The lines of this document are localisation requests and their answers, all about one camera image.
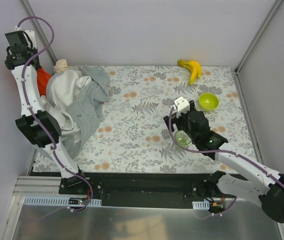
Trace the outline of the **orange cloth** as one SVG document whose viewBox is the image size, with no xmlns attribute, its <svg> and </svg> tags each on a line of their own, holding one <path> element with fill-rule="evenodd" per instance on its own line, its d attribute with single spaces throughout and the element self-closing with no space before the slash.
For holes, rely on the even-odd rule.
<svg viewBox="0 0 284 240">
<path fill-rule="evenodd" d="M 37 70 L 37 86 L 40 96 L 46 96 L 46 88 L 51 77 L 52 75 L 42 67 Z"/>
</svg>

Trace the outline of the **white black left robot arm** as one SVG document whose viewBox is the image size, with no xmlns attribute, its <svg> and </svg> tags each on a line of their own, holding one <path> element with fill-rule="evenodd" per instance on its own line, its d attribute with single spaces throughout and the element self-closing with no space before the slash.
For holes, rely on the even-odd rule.
<svg viewBox="0 0 284 240">
<path fill-rule="evenodd" d="M 58 166 L 62 189 L 82 186 L 85 183 L 83 172 L 63 145 L 57 120 L 45 110 L 41 101 L 37 83 L 41 65 L 34 31 L 16 30 L 6 33 L 5 37 L 9 43 L 5 65 L 15 78 L 21 101 L 17 128 Z"/>
</svg>

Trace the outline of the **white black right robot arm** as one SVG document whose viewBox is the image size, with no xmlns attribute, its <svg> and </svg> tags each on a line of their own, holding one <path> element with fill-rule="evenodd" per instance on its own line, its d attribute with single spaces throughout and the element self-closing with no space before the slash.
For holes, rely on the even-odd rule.
<svg viewBox="0 0 284 240">
<path fill-rule="evenodd" d="M 183 131 L 196 149 L 183 147 L 175 140 L 178 147 L 225 164 L 243 177 L 238 179 L 222 171 L 215 172 L 210 182 L 221 193 L 249 201 L 275 222 L 284 223 L 284 173 L 251 160 L 226 138 L 212 131 L 208 119 L 195 108 L 192 100 L 183 97 L 174 100 L 164 121 L 170 134 L 174 130 Z"/>
</svg>

